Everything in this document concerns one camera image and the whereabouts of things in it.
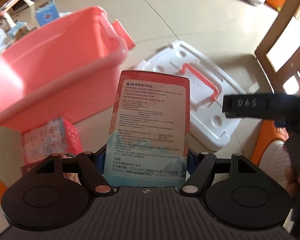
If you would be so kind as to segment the right hand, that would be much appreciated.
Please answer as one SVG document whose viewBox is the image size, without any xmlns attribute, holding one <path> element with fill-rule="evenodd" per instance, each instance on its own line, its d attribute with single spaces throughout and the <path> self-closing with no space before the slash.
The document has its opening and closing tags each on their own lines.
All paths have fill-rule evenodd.
<svg viewBox="0 0 300 240">
<path fill-rule="evenodd" d="M 286 190 L 291 197 L 295 197 L 300 188 L 300 133 L 290 136 L 284 143 L 284 149 L 290 158 L 290 165 L 285 170 Z"/>
</svg>

